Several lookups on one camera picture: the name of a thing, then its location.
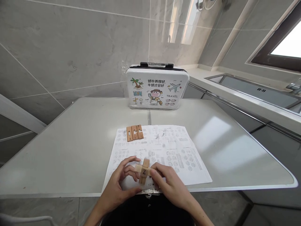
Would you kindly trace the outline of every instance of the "gray tile wall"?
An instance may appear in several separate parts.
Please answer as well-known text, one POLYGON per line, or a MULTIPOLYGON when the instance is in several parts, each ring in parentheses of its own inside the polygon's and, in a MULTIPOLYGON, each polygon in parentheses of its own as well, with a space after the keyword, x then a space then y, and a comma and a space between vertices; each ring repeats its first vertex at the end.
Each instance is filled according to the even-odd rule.
POLYGON ((224 1, 199 64, 212 67, 248 0, 224 1))
POLYGON ((29 129, 21 126, 20 124, 0 115, 0 140, 29 131, 29 129))
MULTIPOLYGON (((246 64, 248 58, 292 2, 293 0, 258 0, 219 66, 286 83, 297 80, 300 75, 246 64)), ((246 1, 232 1, 229 9, 223 10, 225 12, 222 13, 214 26, 214 30, 212 30, 206 47, 202 52, 199 60, 200 64, 213 66, 245 3, 246 1)))
POLYGON ((200 13, 184 0, 2 0, 0 93, 46 124, 79 97, 125 97, 124 66, 196 64, 220 9, 221 1, 200 13))
POLYGON ((0 142, 0 162, 6 163, 28 144, 37 134, 30 133, 0 142))

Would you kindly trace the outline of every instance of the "worksheet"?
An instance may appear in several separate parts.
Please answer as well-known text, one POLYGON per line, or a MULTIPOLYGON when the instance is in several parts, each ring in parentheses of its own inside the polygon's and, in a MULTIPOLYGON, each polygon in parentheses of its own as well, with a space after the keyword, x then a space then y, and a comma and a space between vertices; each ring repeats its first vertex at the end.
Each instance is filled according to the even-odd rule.
MULTIPOLYGON (((143 159, 150 160, 150 166, 155 162, 162 165, 171 166, 181 178, 185 185, 210 183, 212 179, 184 126, 156 125, 142 126, 144 139, 127 142, 126 128, 118 129, 103 184, 105 189, 112 173, 120 162, 136 155, 141 162, 131 162, 143 164, 143 159)), ((121 187, 129 189, 138 186, 130 176, 127 176, 121 187)), ((154 183, 147 177, 145 189, 154 189, 154 183)))

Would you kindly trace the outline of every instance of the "gray floor tile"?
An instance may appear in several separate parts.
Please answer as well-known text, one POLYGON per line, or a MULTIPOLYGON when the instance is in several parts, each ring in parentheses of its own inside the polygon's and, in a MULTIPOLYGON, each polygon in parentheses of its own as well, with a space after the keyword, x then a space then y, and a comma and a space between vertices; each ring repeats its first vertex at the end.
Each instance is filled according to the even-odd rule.
POLYGON ((79 198, 78 226, 83 226, 99 197, 79 198))
MULTIPOLYGON (((0 212, 15 217, 51 216, 57 225, 78 224, 79 198, 29 198, 0 200, 0 212)), ((20 223, 18 226, 49 226, 49 222, 20 223)))
POLYGON ((248 202, 237 191, 192 192, 215 226, 233 226, 248 202))

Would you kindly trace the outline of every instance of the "white table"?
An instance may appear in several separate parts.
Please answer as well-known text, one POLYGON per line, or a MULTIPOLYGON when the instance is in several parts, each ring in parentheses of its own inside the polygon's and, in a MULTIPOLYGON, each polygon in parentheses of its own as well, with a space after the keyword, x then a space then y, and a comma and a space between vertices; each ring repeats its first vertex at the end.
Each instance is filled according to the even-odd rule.
POLYGON ((212 183, 190 191, 297 187, 291 172, 212 100, 182 100, 175 111, 150 111, 152 125, 185 126, 212 183))
POLYGON ((0 198, 100 196, 117 128, 150 121, 186 127, 213 179, 188 186, 190 191, 298 185, 210 100, 149 111, 131 110, 124 98, 80 98, 0 169, 0 198))

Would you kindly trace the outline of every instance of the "wooden block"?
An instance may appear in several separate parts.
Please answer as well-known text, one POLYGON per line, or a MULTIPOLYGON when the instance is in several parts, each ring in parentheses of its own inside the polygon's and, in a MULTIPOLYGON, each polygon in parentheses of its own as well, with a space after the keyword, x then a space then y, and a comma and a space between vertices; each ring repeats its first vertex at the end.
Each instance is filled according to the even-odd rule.
POLYGON ((148 172, 149 172, 148 168, 142 167, 142 170, 141 170, 141 173, 140 173, 140 177, 147 178, 148 172))
POLYGON ((140 178, 139 178, 139 183, 140 183, 140 184, 143 184, 143 185, 144 185, 144 184, 145 184, 145 181, 146 181, 146 178, 144 178, 144 177, 140 177, 140 178))
POLYGON ((129 126, 126 128, 126 136, 127 136, 128 142, 133 141, 132 127, 129 126))
POLYGON ((133 140, 138 140, 137 126, 132 126, 132 136, 133 140))
POLYGON ((141 125, 138 125, 137 126, 137 132, 138 132, 138 139, 143 139, 144 136, 143 136, 143 132, 142 132, 142 126, 141 125))
MULTIPOLYGON (((142 170, 142 165, 136 164, 136 165, 135 165, 135 172, 141 173, 141 170, 142 170)), ((150 175, 150 174, 151 174, 151 173, 150 173, 150 172, 151 172, 150 170, 151 170, 151 168, 148 167, 148 168, 147 168, 147 175, 148 175, 148 176, 151 176, 151 175, 150 175)))
POLYGON ((143 160, 143 167, 148 168, 150 166, 150 160, 149 159, 144 159, 143 160))

